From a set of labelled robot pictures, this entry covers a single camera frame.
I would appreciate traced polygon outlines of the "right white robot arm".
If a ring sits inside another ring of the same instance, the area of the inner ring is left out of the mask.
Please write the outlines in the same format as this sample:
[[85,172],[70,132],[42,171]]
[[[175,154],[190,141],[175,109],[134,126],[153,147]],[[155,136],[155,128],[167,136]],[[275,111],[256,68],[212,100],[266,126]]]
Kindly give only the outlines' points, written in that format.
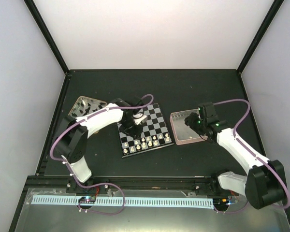
[[255,209],[282,202],[281,208],[290,206],[284,166],[278,160],[269,160],[250,146],[225,120],[220,120],[212,102],[201,103],[198,112],[192,112],[184,120],[200,137],[214,142],[228,151],[241,165],[246,175],[231,171],[220,173],[210,182],[211,191],[220,195],[226,190],[246,197]]

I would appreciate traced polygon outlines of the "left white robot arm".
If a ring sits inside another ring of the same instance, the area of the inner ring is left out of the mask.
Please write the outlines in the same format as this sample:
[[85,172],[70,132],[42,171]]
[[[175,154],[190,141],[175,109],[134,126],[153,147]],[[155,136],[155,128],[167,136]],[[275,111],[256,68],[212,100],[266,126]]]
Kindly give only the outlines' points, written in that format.
[[104,108],[85,116],[66,117],[51,147],[51,158],[56,160],[54,155],[58,154],[60,156],[58,160],[67,165],[72,176],[78,180],[77,187],[83,193],[91,192],[94,188],[94,181],[90,178],[92,172],[85,158],[88,139],[114,123],[121,125],[119,130],[123,134],[139,139],[143,131],[143,123],[147,120],[147,116],[140,112],[142,108],[144,108],[142,101],[132,106],[117,99]]

